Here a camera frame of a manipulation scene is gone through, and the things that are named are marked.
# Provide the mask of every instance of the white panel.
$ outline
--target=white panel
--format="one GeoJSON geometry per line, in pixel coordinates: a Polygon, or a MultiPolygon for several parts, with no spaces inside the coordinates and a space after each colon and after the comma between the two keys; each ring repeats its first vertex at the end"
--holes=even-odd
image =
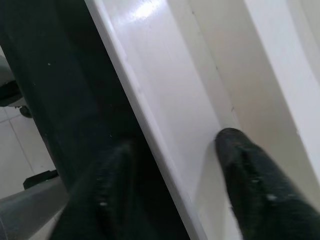
{"type": "Polygon", "coordinates": [[[213,140],[237,124],[190,6],[87,5],[190,238],[223,239],[226,195],[213,140]]]}
{"type": "Polygon", "coordinates": [[[287,8],[290,13],[290,17],[294,23],[294,29],[296,31],[299,43],[303,48],[305,57],[307,58],[308,64],[315,75],[318,83],[320,84],[320,18],[312,18],[311,12],[308,8],[308,3],[312,3],[312,0],[301,1],[301,0],[290,0],[287,1],[287,8]]]}
{"type": "Polygon", "coordinates": [[[319,0],[299,0],[305,10],[310,27],[320,47],[320,1],[319,0]]]}
{"type": "Polygon", "coordinates": [[[238,227],[234,213],[231,210],[231,204],[225,205],[225,220],[224,220],[224,240],[242,240],[242,235],[238,227]]]}
{"type": "MultiPolygon", "coordinates": [[[[318,180],[244,0],[188,1],[243,131],[271,155],[320,209],[318,180]]],[[[247,2],[254,5],[261,1],[247,2]]],[[[276,4],[278,1],[264,2],[276,4]]],[[[260,19],[265,18],[262,9],[255,13],[260,19]]],[[[275,19],[277,14],[279,12],[269,12],[275,19]]],[[[273,23],[280,32],[283,30],[278,23],[273,23]]]]}

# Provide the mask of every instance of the glossy white surface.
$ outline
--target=glossy white surface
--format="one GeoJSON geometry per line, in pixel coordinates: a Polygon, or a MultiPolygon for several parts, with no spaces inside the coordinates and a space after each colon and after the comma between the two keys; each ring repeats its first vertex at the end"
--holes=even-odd
{"type": "Polygon", "coordinates": [[[191,239],[240,239],[212,143],[225,127],[320,209],[320,55],[297,1],[86,0],[191,239]]]}
{"type": "Polygon", "coordinates": [[[223,239],[226,195],[213,139],[236,121],[189,5],[87,5],[190,238],[223,239]]]}

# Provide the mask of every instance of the black object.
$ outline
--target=black object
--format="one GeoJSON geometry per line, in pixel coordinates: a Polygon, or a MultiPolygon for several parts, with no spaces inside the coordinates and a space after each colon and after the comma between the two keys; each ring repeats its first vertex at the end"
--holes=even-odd
{"type": "Polygon", "coordinates": [[[272,159],[234,128],[215,148],[245,240],[319,240],[320,216],[272,159]]]}
{"type": "Polygon", "coordinates": [[[50,240],[166,239],[145,214],[139,199],[136,183],[140,157],[132,141],[106,151],[72,191],[50,240]]]}
{"type": "Polygon", "coordinates": [[[10,81],[0,86],[0,107],[6,107],[22,98],[16,81],[10,81]]]}
{"type": "Polygon", "coordinates": [[[148,224],[158,239],[189,239],[84,1],[0,6],[0,45],[68,191],[110,146],[134,139],[148,224]]]}
{"type": "Polygon", "coordinates": [[[28,119],[32,119],[32,114],[31,114],[31,112],[30,112],[30,110],[29,110],[29,108],[27,106],[20,107],[19,111],[20,111],[22,116],[24,116],[24,117],[26,117],[28,119]]]}
{"type": "Polygon", "coordinates": [[[57,170],[53,170],[53,171],[45,171],[42,172],[40,174],[28,177],[24,182],[23,182],[23,188],[25,190],[32,188],[33,186],[43,183],[47,180],[50,179],[54,179],[56,177],[58,177],[59,174],[57,172],[57,170]]]}

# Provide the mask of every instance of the white tile floor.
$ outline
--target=white tile floor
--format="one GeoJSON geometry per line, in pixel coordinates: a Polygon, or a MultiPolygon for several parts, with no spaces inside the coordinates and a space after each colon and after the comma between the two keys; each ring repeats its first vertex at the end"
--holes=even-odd
{"type": "MultiPolygon", "coordinates": [[[[26,178],[54,169],[34,121],[14,107],[0,107],[0,199],[22,191],[26,178]]],[[[30,240],[46,240],[55,223],[53,218],[30,240]]]]}

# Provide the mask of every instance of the white wall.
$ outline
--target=white wall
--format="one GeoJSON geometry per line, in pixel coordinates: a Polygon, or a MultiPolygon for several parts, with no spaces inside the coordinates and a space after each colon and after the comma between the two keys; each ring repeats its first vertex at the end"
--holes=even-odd
{"type": "Polygon", "coordinates": [[[306,13],[314,37],[320,46],[320,1],[319,0],[300,0],[306,13]]]}
{"type": "Polygon", "coordinates": [[[320,188],[243,0],[188,0],[239,123],[320,209],[320,188]]]}

